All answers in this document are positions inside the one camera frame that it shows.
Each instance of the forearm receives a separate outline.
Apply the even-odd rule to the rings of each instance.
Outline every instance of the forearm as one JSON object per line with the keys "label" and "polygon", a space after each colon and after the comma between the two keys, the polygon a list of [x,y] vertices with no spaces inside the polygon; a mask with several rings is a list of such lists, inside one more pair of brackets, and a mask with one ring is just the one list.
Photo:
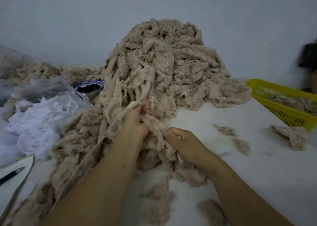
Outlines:
{"label": "forearm", "polygon": [[42,225],[118,225],[141,144],[122,130],[101,162],[65,196]]}
{"label": "forearm", "polygon": [[232,226],[289,226],[286,218],[254,192],[220,158],[206,160],[202,167],[214,184],[224,213]]}

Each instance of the dark items in bowl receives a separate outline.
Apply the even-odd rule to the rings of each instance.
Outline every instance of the dark items in bowl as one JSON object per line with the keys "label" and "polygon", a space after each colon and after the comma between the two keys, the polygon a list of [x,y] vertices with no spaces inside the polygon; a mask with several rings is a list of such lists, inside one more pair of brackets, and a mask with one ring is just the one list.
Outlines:
{"label": "dark items in bowl", "polygon": [[82,92],[82,93],[90,93],[90,92],[97,91],[100,88],[101,88],[101,86],[99,84],[94,83],[94,84],[88,84],[84,87],[78,87],[77,91]]}

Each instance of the bowl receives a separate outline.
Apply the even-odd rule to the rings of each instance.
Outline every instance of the bowl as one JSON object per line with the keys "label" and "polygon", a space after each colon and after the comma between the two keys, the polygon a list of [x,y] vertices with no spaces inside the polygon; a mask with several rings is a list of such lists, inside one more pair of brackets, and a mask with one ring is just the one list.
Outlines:
{"label": "bowl", "polygon": [[93,100],[94,97],[100,92],[100,90],[101,90],[101,89],[103,88],[103,86],[105,85],[105,83],[104,83],[103,81],[100,81],[100,80],[85,81],[85,82],[81,82],[81,83],[78,83],[78,84],[73,85],[73,88],[74,88],[75,90],[77,90],[79,87],[85,87],[85,86],[90,85],[90,84],[98,84],[98,85],[100,85],[100,88],[99,88],[98,90],[85,93],[86,96],[87,96],[90,100]]}

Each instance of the hand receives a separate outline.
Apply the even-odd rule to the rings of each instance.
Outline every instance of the hand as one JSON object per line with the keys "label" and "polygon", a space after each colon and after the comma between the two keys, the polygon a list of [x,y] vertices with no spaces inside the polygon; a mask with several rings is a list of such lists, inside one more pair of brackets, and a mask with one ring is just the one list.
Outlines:
{"label": "hand", "polygon": [[142,103],[137,108],[132,109],[125,118],[123,130],[136,140],[143,140],[149,134],[149,127],[140,122],[140,116],[145,113],[152,115],[148,102]]}
{"label": "hand", "polygon": [[163,136],[180,156],[201,170],[209,166],[209,161],[221,161],[190,131],[172,127],[163,132]]}

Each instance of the black object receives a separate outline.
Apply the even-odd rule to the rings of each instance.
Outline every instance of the black object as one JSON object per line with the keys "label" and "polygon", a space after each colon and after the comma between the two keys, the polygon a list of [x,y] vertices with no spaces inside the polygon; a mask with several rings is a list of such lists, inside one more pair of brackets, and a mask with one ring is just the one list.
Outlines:
{"label": "black object", "polygon": [[101,86],[99,84],[94,83],[94,84],[88,84],[84,87],[78,87],[77,91],[82,92],[82,93],[90,93],[90,92],[97,91],[100,88],[101,88]]}
{"label": "black object", "polygon": [[20,173],[23,169],[25,169],[25,167],[18,168],[17,170],[12,171],[8,175],[4,176],[3,178],[0,178],[0,185],[4,184],[6,181],[18,175],[18,173]]}
{"label": "black object", "polygon": [[304,46],[299,66],[317,70],[317,40]]}

